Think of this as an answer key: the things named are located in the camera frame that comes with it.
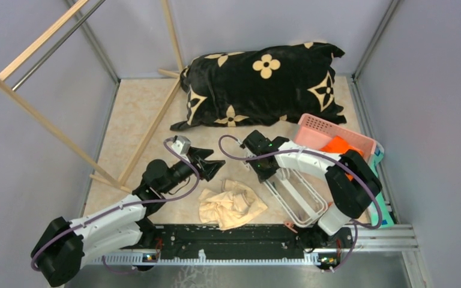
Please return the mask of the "white clip hanger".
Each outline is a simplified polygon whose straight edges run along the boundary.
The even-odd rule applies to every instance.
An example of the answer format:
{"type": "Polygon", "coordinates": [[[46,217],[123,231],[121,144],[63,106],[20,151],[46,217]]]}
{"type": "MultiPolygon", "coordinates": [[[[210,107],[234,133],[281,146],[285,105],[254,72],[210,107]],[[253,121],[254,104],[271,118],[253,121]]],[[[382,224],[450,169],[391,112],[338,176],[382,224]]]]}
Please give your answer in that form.
{"type": "Polygon", "coordinates": [[[298,227],[315,224],[328,209],[328,202],[293,169],[279,169],[263,184],[298,227]]]}

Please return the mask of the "cream boxer underwear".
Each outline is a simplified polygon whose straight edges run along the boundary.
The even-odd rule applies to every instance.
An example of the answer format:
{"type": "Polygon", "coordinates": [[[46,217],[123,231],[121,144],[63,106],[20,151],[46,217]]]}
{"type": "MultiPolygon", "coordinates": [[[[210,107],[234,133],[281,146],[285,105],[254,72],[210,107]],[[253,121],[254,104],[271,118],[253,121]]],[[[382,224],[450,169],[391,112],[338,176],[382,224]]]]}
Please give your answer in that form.
{"type": "Polygon", "coordinates": [[[219,193],[204,189],[198,200],[201,223],[217,224],[220,230],[246,225],[268,209],[254,190],[230,179],[222,180],[219,193]]]}

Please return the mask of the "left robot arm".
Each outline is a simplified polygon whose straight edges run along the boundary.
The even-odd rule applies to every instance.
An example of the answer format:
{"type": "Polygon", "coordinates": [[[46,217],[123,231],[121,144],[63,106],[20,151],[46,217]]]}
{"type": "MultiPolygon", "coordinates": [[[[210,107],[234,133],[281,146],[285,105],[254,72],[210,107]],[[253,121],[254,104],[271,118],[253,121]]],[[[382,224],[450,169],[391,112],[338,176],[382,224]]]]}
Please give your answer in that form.
{"type": "Polygon", "coordinates": [[[180,145],[179,162],[168,166],[152,160],[139,186],[125,198],[92,215],[73,220],[52,220],[31,252],[31,268],[40,271],[52,287],[70,281],[88,262],[121,248],[151,248],[157,243],[149,216],[166,202],[165,194],[182,181],[210,181],[225,165],[209,160],[212,149],[180,145]]]}

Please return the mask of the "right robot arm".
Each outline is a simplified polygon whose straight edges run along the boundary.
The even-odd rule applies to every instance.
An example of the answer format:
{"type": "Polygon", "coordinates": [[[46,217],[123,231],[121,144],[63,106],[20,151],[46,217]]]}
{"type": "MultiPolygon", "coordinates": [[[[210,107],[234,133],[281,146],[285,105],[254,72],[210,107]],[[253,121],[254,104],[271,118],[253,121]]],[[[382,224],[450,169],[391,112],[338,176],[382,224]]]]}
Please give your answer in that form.
{"type": "Polygon", "coordinates": [[[351,219],[359,218],[382,190],[379,178],[365,159],[354,150],[323,152],[296,144],[277,136],[266,138],[252,131],[240,145],[249,154],[246,162],[264,182],[280,169],[292,169],[323,180],[329,188],[333,204],[317,220],[315,242],[330,247],[338,231],[351,219]]]}

